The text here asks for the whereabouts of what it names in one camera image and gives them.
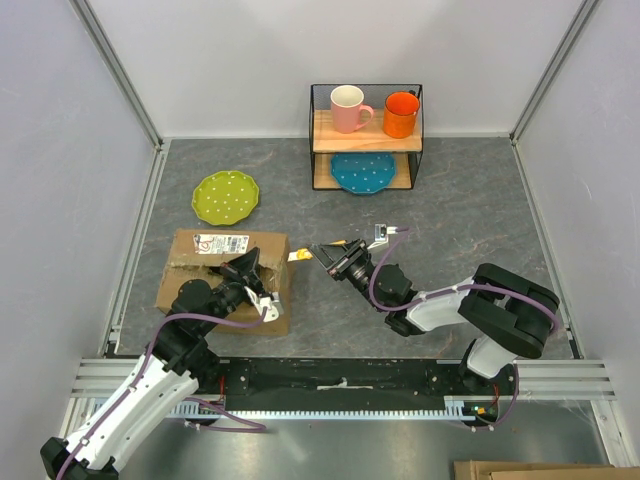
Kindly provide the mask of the yellow utility knife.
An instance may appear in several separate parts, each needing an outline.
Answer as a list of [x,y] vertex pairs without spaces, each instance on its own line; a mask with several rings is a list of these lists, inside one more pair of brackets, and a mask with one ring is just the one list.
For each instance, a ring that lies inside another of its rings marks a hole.
[[[335,242],[331,242],[331,246],[344,245],[346,243],[345,240],[339,240]],[[313,258],[313,254],[310,252],[308,248],[300,248],[298,250],[292,251],[288,255],[288,262],[296,262],[296,261],[304,261],[311,260]]]

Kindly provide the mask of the brown cardboard express box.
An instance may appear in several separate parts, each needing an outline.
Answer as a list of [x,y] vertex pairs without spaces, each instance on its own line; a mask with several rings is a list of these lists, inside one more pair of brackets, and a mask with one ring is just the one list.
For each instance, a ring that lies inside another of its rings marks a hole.
[[155,306],[165,314],[224,317],[224,333],[286,336],[292,267],[285,233],[176,231]]

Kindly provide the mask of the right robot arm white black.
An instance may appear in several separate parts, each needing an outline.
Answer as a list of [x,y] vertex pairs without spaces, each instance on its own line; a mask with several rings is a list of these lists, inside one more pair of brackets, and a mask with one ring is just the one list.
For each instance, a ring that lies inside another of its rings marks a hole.
[[481,264],[460,284],[418,291],[399,265],[374,263],[363,240],[313,244],[309,251],[333,280],[348,281],[384,312],[385,323],[403,337],[461,323],[478,329],[481,336],[467,347],[457,371],[469,393],[515,377],[514,361],[540,358],[560,328],[560,301],[553,291],[495,264]]

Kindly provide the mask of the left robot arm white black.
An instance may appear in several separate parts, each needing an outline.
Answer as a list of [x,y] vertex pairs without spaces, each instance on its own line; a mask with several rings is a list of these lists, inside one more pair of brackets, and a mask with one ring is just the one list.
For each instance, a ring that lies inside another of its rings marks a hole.
[[219,357],[206,337],[242,304],[264,321],[272,295],[260,279],[260,250],[254,247],[219,267],[211,286],[188,280],[129,376],[73,434],[52,437],[40,455],[50,479],[116,479],[135,450],[188,396],[208,393],[219,382]]

